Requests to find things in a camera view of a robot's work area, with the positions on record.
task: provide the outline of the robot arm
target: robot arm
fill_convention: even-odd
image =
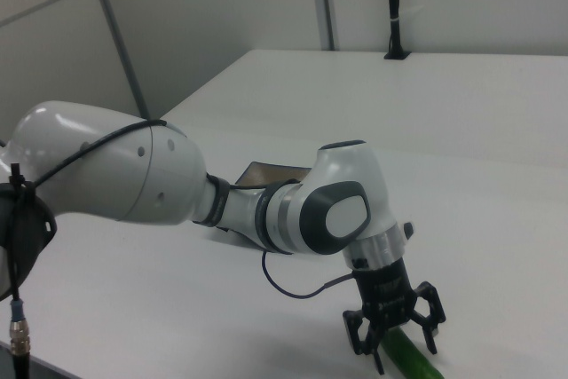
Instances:
[[[0,182],[7,181],[11,163],[33,181],[134,122],[139,119],[97,107],[37,106],[0,152]],[[335,253],[396,224],[378,162],[362,141],[322,147],[301,183],[239,189],[210,177],[198,146],[169,124],[137,130],[86,154],[37,188],[37,195],[56,216],[82,212],[149,224],[190,219],[232,229],[282,253]]]
[[[162,122],[110,140],[40,186],[21,185],[24,177],[33,182],[70,155],[137,122],[65,102],[44,103],[20,121],[7,146],[0,147],[0,299],[11,289],[8,265],[16,266],[21,284],[55,232],[54,216],[81,212],[146,224],[193,220],[244,234],[268,251],[342,250],[363,299],[363,310],[343,314],[351,346],[357,354],[373,353],[380,372],[377,347],[385,331],[409,320],[422,326],[430,351],[436,351],[433,333],[445,320],[438,294],[429,283],[410,288],[402,256],[412,229],[398,227],[375,153],[363,141],[323,146],[302,182],[246,188],[209,175],[198,146]],[[22,188],[35,203],[24,203],[19,219],[12,220],[18,206],[14,194],[19,192],[19,201],[28,194]],[[15,234],[19,238],[7,238]],[[40,239],[28,241],[28,234]],[[7,251],[10,241],[19,246]],[[14,253],[13,262],[7,253]],[[417,297],[429,301],[430,316],[414,311]],[[361,342],[364,317],[370,325]]]

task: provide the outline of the white table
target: white table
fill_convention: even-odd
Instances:
[[[564,58],[253,51],[165,119],[230,180],[251,161],[312,166],[323,143],[367,139],[393,212],[416,227],[410,280],[432,282],[446,309],[433,364],[448,378],[556,378],[568,374],[567,80]],[[33,353],[87,378],[377,377],[343,326],[354,282],[292,300],[234,242],[192,223],[60,217],[21,288]],[[268,264],[295,292],[347,271],[341,255]],[[4,341],[8,312],[3,301]],[[426,351],[418,326],[405,331]]]

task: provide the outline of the white wall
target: white wall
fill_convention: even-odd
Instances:
[[[334,0],[339,47],[385,51],[388,0]],[[566,0],[400,0],[403,46],[422,52],[568,54]]]
[[[58,99],[137,114],[99,0],[0,0],[0,139]]]
[[[111,0],[152,116],[247,51],[320,50],[315,0]]]
[[[332,0],[336,46],[386,51],[388,0]],[[111,0],[146,103],[164,114],[255,48],[326,49],[322,0]],[[401,0],[412,51],[568,54],[565,0]]]

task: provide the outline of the metal connector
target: metal connector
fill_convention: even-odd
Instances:
[[[26,320],[10,323],[10,338],[13,356],[19,357],[29,354],[31,346],[29,344],[29,326]]]

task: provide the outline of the green cucumber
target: green cucumber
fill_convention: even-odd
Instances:
[[[401,328],[389,330],[381,345],[406,379],[444,379]]]

